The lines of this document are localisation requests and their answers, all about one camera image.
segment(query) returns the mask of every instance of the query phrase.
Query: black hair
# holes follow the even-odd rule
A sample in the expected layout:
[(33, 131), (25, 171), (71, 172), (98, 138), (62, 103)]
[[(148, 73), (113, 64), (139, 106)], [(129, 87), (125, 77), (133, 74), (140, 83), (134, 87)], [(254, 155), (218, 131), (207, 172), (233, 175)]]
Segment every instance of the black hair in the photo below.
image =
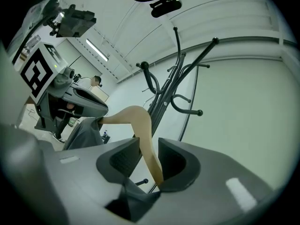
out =
[(99, 84), (100, 84), (100, 83), (101, 83), (101, 77), (95, 76), (95, 81), (96, 81), (96, 82), (99, 82)]

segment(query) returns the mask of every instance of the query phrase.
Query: person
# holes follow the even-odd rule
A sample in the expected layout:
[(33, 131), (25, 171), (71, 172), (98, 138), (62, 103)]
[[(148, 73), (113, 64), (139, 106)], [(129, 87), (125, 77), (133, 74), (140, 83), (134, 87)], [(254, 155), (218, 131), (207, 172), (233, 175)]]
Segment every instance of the person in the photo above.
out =
[(85, 77), (85, 78), (80, 78), (77, 82), (78, 85), (89, 89), (90, 87), (96, 87), (99, 86), (101, 83), (101, 77), (99, 76), (94, 76), (92, 78)]
[[(96, 87), (100, 85), (100, 83), (101, 83), (101, 78), (99, 76), (94, 76), (93, 78), (89, 78), (89, 77), (81, 78), (77, 82), (79, 86), (82, 86), (86, 89), (89, 89), (90, 87)], [(52, 137), (59, 143), (65, 143), (65, 141), (61, 138), (61, 133), (65, 129), (66, 125), (69, 123), (70, 118), (72, 117), (71, 113), (75, 109), (75, 105), (72, 103), (67, 103), (66, 107), (67, 107), (66, 110), (69, 111), (70, 113), (58, 111), (56, 113), (56, 116), (62, 118), (62, 121), (57, 127), (55, 132), (50, 132), (51, 134), (53, 134)]]

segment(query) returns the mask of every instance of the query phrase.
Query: shoe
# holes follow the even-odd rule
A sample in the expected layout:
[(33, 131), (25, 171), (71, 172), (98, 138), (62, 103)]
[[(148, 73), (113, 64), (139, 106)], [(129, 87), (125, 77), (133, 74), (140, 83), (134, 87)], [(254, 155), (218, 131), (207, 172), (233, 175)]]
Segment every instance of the shoe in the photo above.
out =
[(52, 136), (56, 141), (58, 141), (59, 143), (62, 143), (62, 144), (64, 144), (65, 143), (65, 141), (64, 140), (62, 140), (62, 138), (57, 138), (56, 136), (55, 136), (55, 134), (53, 134), (53, 136)]

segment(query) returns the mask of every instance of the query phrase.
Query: wooden hanger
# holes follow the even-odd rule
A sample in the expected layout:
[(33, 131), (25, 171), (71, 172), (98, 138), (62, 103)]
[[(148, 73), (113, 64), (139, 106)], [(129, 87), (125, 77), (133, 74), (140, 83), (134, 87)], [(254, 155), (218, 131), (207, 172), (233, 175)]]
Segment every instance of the wooden hanger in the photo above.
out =
[(146, 165), (157, 185), (164, 181), (160, 161), (156, 156), (151, 135), (151, 117), (140, 106), (129, 106), (111, 117), (103, 117), (99, 124), (131, 124), (136, 137), (140, 138), (140, 149)]

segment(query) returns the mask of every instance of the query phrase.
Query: ceiling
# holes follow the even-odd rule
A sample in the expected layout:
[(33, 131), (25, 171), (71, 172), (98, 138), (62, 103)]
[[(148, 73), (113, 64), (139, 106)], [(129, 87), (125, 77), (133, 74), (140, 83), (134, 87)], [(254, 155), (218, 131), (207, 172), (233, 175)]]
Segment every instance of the ceiling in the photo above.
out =
[[(155, 62), (175, 53), (173, 26), (178, 27), (181, 48), (210, 41), (213, 37), (278, 37), (278, 23), (267, 0), (181, 0), (180, 10), (160, 18), (151, 16), (151, 2), (134, 0), (61, 0), (63, 8), (95, 13), (97, 23), (81, 38), (70, 42), (100, 72), (107, 70), (115, 82), (138, 70), (137, 62)], [(109, 61), (97, 56), (85, 42), (92, 41)]]

